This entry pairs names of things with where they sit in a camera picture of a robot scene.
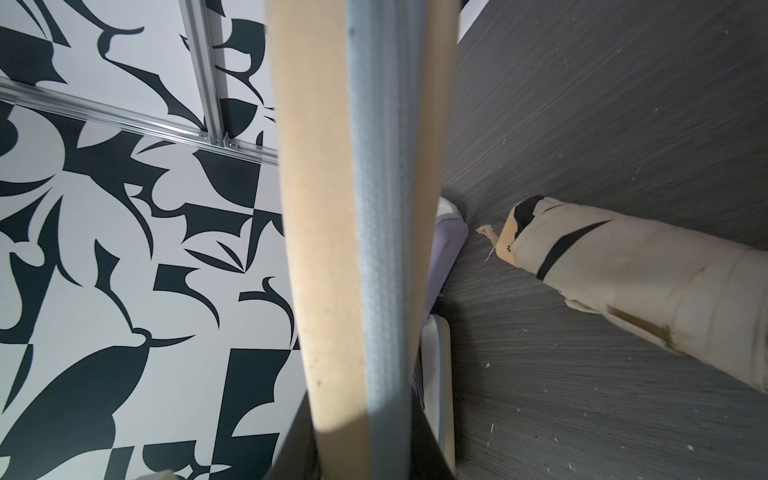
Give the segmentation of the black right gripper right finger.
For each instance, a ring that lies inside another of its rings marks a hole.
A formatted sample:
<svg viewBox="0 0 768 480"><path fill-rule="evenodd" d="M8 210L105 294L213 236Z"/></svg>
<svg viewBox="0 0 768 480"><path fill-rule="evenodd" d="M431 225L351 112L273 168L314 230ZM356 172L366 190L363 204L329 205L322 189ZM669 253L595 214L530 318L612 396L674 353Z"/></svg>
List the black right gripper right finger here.
<svg viewBox="0 0 768 480"><path fill-rule="evenodd" d="M416 395L411 400L411 480L454 480Z"/></svg>

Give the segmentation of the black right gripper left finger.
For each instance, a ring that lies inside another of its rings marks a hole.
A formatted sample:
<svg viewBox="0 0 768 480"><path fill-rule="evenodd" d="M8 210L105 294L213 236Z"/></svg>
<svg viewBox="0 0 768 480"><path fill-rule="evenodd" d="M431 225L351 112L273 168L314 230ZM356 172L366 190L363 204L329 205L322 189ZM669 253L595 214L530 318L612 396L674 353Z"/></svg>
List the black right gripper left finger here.
<svg viewBox="0 0 768 480"><path fill-rule="evenodd" d="M264 480L318 478L318 452L308 395L302 399L285 440Z"/></svg>

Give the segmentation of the beige umbrella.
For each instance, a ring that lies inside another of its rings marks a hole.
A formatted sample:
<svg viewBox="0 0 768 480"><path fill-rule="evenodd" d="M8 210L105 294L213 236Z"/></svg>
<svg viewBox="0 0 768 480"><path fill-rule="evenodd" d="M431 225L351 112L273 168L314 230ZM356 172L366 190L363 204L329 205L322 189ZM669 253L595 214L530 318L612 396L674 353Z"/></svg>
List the beige umbrella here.
<svg viewBox="0 0 768 480"><path fill-rule="evenodd" d="M496 255L670 352L767 390L767 254L708 234L533 196L500 233Z"/></svg>

